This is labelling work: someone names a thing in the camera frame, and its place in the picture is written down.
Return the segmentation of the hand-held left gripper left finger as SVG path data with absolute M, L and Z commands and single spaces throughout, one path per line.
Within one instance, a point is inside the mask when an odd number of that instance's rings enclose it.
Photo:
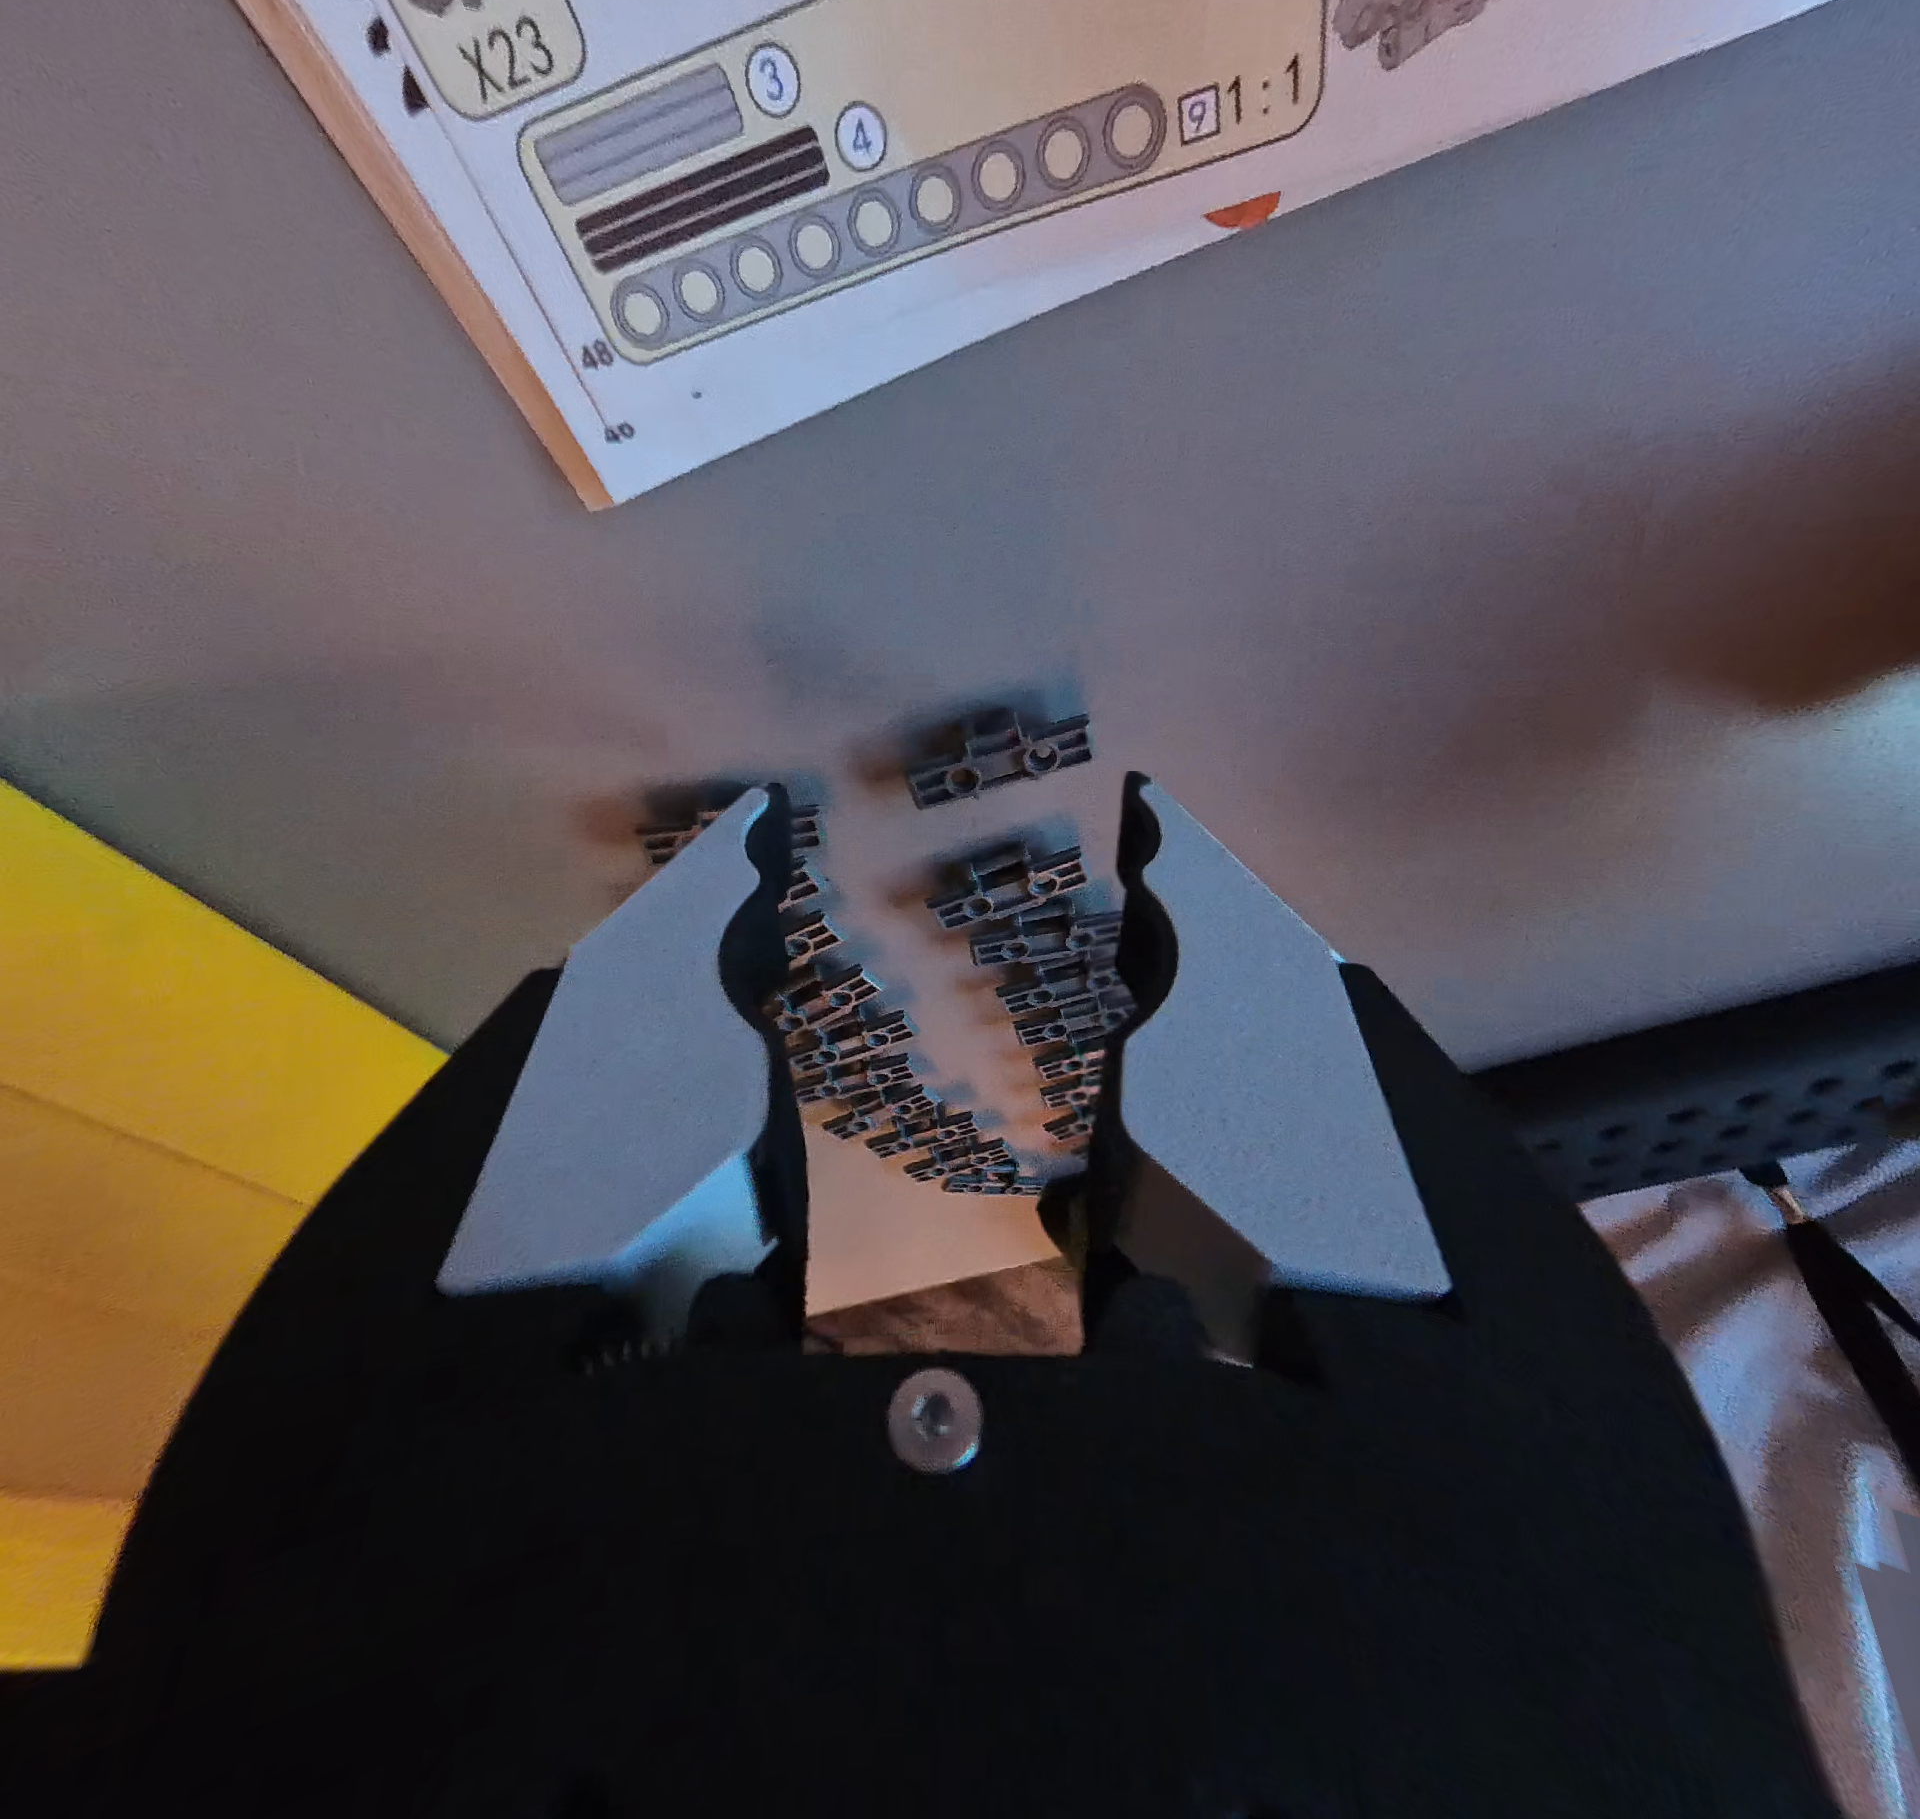
M 797 1346 L 808 1154 L 768 1015 L 788 970 L 785 785 L 753 784 L 566 954 L 437 1287 L 593 1287 L 651 1343 Z

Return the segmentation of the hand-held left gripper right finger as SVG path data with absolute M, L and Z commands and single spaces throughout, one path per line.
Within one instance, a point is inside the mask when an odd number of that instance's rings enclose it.
M 1079 1355 L 1328 1386 L 1456 1338 L 1341 955 L 1161 779 L 1126 778 L 1115 862 L 1135 1012 L 1063 1187 Z

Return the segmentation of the yellow plastic bin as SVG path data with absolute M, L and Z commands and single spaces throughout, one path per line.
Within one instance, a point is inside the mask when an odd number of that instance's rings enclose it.
M 157 1458 L 444 1051 L 3 788 L 3 1657 L 75 1666 Z

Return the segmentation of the open instruction booklet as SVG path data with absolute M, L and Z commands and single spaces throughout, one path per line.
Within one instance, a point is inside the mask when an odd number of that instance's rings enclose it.
M 1833 0 L 234 0 L 583 505 Z

